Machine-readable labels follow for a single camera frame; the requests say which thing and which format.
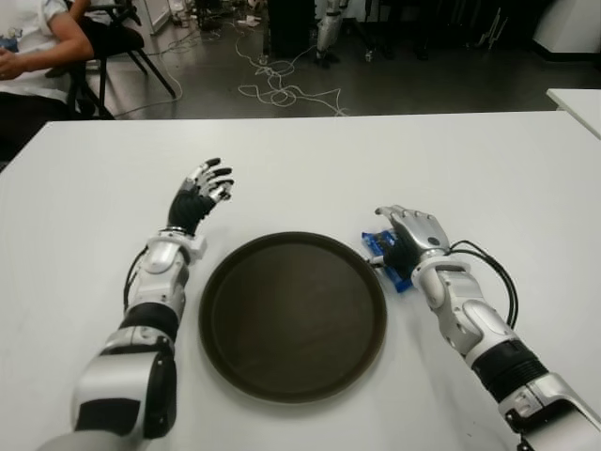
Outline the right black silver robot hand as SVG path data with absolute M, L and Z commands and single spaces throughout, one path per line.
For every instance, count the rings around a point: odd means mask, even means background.
M 430 213 L 392 205 L 376 208 L 375 214 L 390 222 L 395 235 L 393 246 L 384 252 L 384 264 L 403 279 L 410 278 L 423 257 L 445 255 L 450 250 L 446 233 Z

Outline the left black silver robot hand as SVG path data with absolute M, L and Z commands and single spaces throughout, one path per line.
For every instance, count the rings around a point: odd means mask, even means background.
M 234 181 L 228 176 L 231 167 L 222 166 L 220 158 L 209 159 L 182 181 L 168 211 L 167 226 L 194 235 L 198 225 L 220 202 L 231 198 Z

